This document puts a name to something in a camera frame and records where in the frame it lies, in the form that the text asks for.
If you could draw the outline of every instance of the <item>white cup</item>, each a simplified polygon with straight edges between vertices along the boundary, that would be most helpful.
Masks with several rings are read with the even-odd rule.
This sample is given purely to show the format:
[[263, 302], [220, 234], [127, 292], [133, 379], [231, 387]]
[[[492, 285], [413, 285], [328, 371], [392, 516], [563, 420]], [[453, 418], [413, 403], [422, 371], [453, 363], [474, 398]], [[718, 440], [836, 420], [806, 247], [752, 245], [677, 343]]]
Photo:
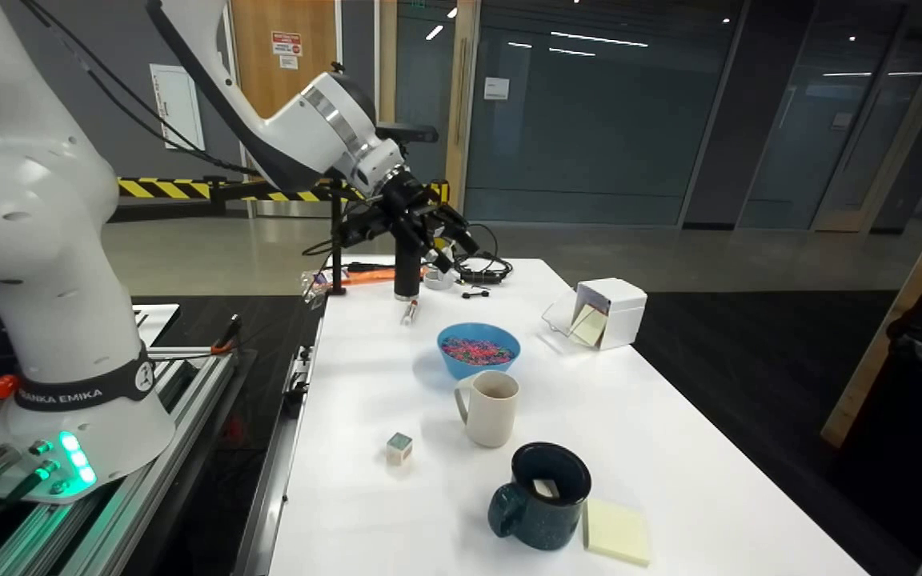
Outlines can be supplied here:
[[517, 409], [517, 381], [502, 371], [480, 371], [453, 387], [465, 437], [480, 448], [498, 448], [511, 440]]

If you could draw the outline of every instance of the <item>white sticker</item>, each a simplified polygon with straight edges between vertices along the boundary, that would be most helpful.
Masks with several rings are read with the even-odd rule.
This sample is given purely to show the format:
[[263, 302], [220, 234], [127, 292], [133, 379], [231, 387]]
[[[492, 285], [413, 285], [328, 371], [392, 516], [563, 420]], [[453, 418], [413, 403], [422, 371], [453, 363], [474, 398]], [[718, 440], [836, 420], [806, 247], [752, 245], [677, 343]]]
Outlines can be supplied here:
[[279, 56], [276, 61], [281, 71], [297, 71], [297, 56]]
[[268, 47], [273, 47], [276, 57], [281, 57], [281, 56], [302, 57], [303, 56], [303, 42], [294, 31], [273, 31], [268, 35]]
[[482, 80], [482, 101], [508, 101], [511, 80], [508, 78], [485, 78]]

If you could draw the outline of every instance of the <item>yellow sticky note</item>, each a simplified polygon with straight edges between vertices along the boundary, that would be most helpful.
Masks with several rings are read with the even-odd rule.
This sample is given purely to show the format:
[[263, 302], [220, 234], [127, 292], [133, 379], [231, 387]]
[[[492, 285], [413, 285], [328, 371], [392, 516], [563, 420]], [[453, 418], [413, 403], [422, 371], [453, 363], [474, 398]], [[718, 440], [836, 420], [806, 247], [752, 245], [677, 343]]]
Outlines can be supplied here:
[[626, 507], [588, 500], [583, 509], [585, 550], [648, 568], [646, 518]]
[[585, 303], [569, 324], [569, 334], [595, 350], [605, 327], [608, 327], [608, 318]]

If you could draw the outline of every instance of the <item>dark blue mug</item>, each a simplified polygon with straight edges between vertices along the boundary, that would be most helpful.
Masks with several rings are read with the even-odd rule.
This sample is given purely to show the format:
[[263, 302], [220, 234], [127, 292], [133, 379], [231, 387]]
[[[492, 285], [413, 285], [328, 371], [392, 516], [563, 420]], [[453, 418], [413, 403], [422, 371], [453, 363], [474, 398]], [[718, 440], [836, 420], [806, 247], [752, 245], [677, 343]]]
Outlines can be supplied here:
[[569, 448], [522, 445], [511, 455], [511, 483], [490, 500], [490, 530], [538, 550], [561, 550], [578, 524], [588, 489], [588, 467]]

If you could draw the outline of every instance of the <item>metal frame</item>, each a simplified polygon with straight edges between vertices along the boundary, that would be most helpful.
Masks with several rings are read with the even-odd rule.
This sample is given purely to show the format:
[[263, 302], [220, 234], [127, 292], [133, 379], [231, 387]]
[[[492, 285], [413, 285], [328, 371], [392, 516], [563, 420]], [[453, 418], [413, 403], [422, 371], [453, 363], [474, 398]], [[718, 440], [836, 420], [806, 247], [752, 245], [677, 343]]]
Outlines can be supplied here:
[[123, 477], [115, 493], [91, 493], [74, 507], [34, 507], [25, 523], [0, 549], [0, 572], [121, 572], [138, 549], [145, 530], [154, 523], [172, 477], [190, 462], [202, 426], [218, 409], [220, 398], [235, 398], [243, 379], [235, 374], [239, 356], [196, 359], [202, 347], [166, 347], [154, 356], [172, 356], [158, 364], [164, 394], [186, 364], [197, 374], [172, 407], [177, 440], [145, 471]]
[[243, 523], [235, 565], [232, 565], [235, 576], [263, 576], [273, 568], [279, 518], [285, 511], [285, 487], [292, 480], [294, 437], [297, 437], [297, 420], [279, 418], [268, 437], [264, 464], [259, 471], [250, 516]]

